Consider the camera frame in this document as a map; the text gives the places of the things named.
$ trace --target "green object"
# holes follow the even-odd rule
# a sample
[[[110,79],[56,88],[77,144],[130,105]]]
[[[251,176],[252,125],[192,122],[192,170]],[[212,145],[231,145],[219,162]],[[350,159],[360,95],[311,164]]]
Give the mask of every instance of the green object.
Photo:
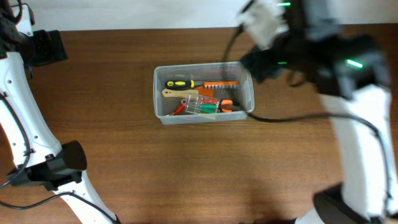
[[[282,7],[289,7],[292,4],[290,2],[283,2],[283,3],[279,3],[278,6],[282,6]]]
[[[350,59],[347,60],[347,64],[355,66],[357,68],[363,68],[363,64],[361,64],[359,62],[356,62],[356,61],[353,61],[353,60],[350,60]]]
[[[214,104],[205,104],[201,106],[201,112],[204,113],[217,113],[217,105]]]

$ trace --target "green light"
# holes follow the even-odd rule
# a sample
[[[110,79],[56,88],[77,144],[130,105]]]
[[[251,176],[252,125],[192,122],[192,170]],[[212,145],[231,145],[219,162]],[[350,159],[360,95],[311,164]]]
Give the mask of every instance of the green light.
[[[347,64],[355,66],[357,68],[363,68],[363,64],[361,64],[359,62],[355,62],[355,61],[350,60],[350,59],[347,60]]]
[[[289,7],[292,4],[290,2],[279,3],[278,6]]]

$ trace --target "white wall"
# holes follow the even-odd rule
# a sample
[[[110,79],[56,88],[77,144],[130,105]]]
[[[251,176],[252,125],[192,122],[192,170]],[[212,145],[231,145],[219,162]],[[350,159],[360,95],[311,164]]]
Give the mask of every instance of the white wall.
[[[248,0],[22,0],[35,29],[159,29],[235,26]],[[398,0],[331,0],[344,24],[398,22]]]

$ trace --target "white storage box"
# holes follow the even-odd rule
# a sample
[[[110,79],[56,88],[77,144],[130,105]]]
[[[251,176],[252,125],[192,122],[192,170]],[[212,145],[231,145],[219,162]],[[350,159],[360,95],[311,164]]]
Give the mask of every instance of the white storage box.
[[[214,114],[187,114],[168,116],[180,105],[181,98],[165,98],[162,96],[165,84],[170,80],[222,80],[222,63],[207,63],[198,65],[176,65],[157,67],[154,75],[155,114],[163,124],[190,124],[217,121],[234,121],[246,119],[244,111]],[[234,90],[234,97],[248,112],[254,110],[254,92],[249,72],[239,62],[227,63],[228,80],[238,80],[239,88]],[[215,90],[214,98],[230,97],[229,90]]]

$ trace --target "wooden table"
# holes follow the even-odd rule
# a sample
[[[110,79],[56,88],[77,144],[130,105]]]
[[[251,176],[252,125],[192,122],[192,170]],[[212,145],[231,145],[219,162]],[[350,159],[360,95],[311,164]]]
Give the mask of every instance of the wooden table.
[[[398,74],[398,25],[346,26],[375,35]],[[62,32],[69,60],[34,68],[29,82],[60,142],[79,140],[88,175],[123,223],[251,223],[295,218],[313,207],[314,192],[341,181],[329,121],[255,121],[164,126],[155,117],[154,70],[163,65],[219,62],[232,29]],[[253,45],[239,38],[231,60]],[[392,135],[398,146],[398,88]],[[280,118],[322,111],[311,84],[270,80],[255,90],[257,114]],[[0,180],[13,168],[0,138]],[[0,191],[18,205],[51,196],[43,187]],[[1,223],[79,223],[60,199],[39,208],[0,208]]]

